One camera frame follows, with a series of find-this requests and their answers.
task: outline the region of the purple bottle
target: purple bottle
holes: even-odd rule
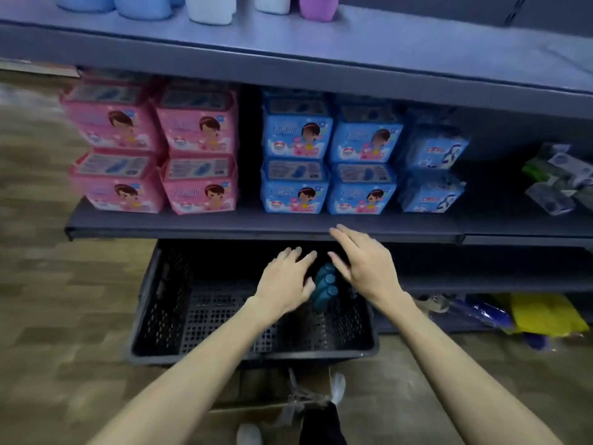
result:
[[[301,15],[315,22],[331,22],[340,0],[299,0]]]

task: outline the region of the forearm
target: forearm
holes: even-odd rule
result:
[[[253,299],[132,400],[91,445],[178,445],[210,410],[272,320]]]
[[[558,445],[550,429],[416,308],[387,301],[381,310],[399,329],[436,396],[470,445]]]

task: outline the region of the black plastic basket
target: black plastic basket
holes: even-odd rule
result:
[[[282,249],[270,241],[159,240],[141,286],[129,343],[135,364],[174,364],[233,316],[256,291],[263,269]],[[315,243],[323,256],[324,243]],[[322,259],[310,269],[314,273]],[[243,367],[303,359],[330,364],[379,350],[372,309],[344,281],[325,313],[305,303],[265,330]]]

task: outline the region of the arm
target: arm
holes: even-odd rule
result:
[[[256,338],[309,299],[305,273],[317,254],[287,248],[268,264],[256,294],[229,321],[134,398],[89,445],[178,445],[210,410]]]
[[[351,263],[330,253],[334,265],[399,329],[465,443],[561,445],[544,422],[420,312],[400,287],[389,250],[342,225],[330,234]]]

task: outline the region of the wooden floor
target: wooden floor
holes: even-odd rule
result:
[[[23,100],[2,81],[31,93]],[[69,243],[63,234],[78,201],[69,187],[68,165],[86,145],[55,119],[59,111],[47,102],[61,81],[0,74],[3,445],[82,444],[162,372],[123,359],[154,242]],[[591,443],[589,339],[538,354],[496,334],[455,338],[567,445]],[[346,375],[339,413],[351,445],[461,443],[397,336],[382,337],[377,357],[347,362],[337,370]],[[191,442],[231,444],[239,422],[199,428]],[[268,444],[297,443],[298,431],[266,431],[265,439]]]

